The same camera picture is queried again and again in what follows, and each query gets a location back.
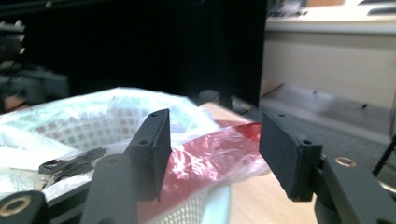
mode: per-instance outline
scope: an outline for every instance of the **black metal bracket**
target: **black metal bracket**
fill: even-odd
[[[291,118],[263,110],[260,153],[292,201],[316,193],[318,223],[396,223],[396,203],[370,171],[321,149]]]
[[[170,153],[164,109],[148,115],[124,153],[99,160],[90,183],[48,203],[34,190],[0,201],[0,224],[137,223],[136,202],[160,200]]]

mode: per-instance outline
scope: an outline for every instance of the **plastic wrap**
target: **plastic wrap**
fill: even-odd
[[[5,129],[0,129],[0,147],[20,152],[32,149],[30,159],[34,161],[29,161],[29,169],[96,147],[105,147],[106,154],[123,152],[146,116],[165,108],[170,110],[173,152],[161,201],[138,204],[140,223],[184,217],[194,220],[188,223],[199,223],[210,190],[268,170],[259,154],[259,123],[218,124],[186,97],[130,88],[99,91],[5,114],[0,117],[0,127]],[[46,154],[50,148],[60,151],[37,160],[37,155]],[[43,192],[49,201],[90,181],[92,173],[67,178]],[[19,178],[21,184],[32,187],[27,177]]]
[[[35,172],[0,167],[0,200],[8,194],[39,187],[42,185]]]
[[[131,139],[148,114],[165,108],[171,110],[172,146],[219,129],[187,97],[116,88],[0,116],[0,167],[37,171],[45,161],[73,158],[93,148]]]
[[[221,121],[220,126],[217,132],[172,147],[161,199],[138,203],[139,223],[200,223],[210,190],[269,171],[259,153],[260,123]],[[107,155],[122,153],[128,145],[124,140],[106,146]],[[90,181],[92,174],[68,178],[43,192],[53,199]]]
[[[269,172],[259,152],[260,133],[260,123],[243,124],[174,147],[161,200],[138,203],[139,223],[161,223],[215,187]]]

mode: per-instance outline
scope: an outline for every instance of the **mounting hole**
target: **mounting hole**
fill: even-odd
[[[116,166],[121,162],[120,158],[110,158],[106,161],[107,166]]]
[[[27,206],[29,206],[32,200],[28,196],[22,196],[19,198],[15,198],[6,204],[3,205],[0,209],[1,217],[9,217],[15,214],[18,214],[20,211],[23,211]]]
[[[98,222],[98,224],[114,224],[114,223],[116,223],[116,221],[114,220],[114,218],[111,217],[106,217]]]
[[[140,145],[147,145],[149,143],[149,141],[146,140],[142,140],[139,142]]]
[[[306,144],[306,145],[311,145],[312,144],[312,142],[309,141],[309,140],[304,140],[303,143]]]
[[[346,167],[355,167],[358,165],[356,162],[354,162],[353,160],[351,160],[350,158],[347,158],[347,157],[337,157],[337,158],[335,158],[335,161],[338,164],[346,166]]]

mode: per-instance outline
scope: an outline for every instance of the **plastic bag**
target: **plastic bag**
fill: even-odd
[[[0,167],[0,200],[11,193],[41,188],[35,172]]]
[[[37,133],[79,150],[91,150],[134,137],[146,116],[170,109],[173,139],[219,129],[187,97],[135,88],[116,88],[36,105],[0,117],[8,125]]]
[[[78,150],[47,137],[0,125],[0,167],[37,171],[38,166]]]
[[[224,128],[173,148],[161,200],[139,202],[139,223],[161,222],[173,211],[215,187],[264,175],[260,123]]]

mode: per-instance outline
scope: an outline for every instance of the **screw hole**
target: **screw hole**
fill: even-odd
[[[335,158],[335,161],[338,164],[346,166],[346,167],[355,167],[357,165],[356,162],[354,162],[353,160],[346,158],[346,157],[337,157],[337,158]]]
[[[119,158],[110,158],[109,160],[106,161],[106,164],[108,166],[115,166],[117,164],[120,163],[120,159]]]
[[[304,140],[303,143],[306,144],[306,145],[311,145],[312,144],[312,142],[308,141],[308,140]]]
[[[7,202],[0,209],[1,217],[9,217],[15,214],[18,214],[20,211],[23,211],[27,206],[29,206],[32,200],[30,197],[23,196],[19,198],[15,198],[9,202]]]

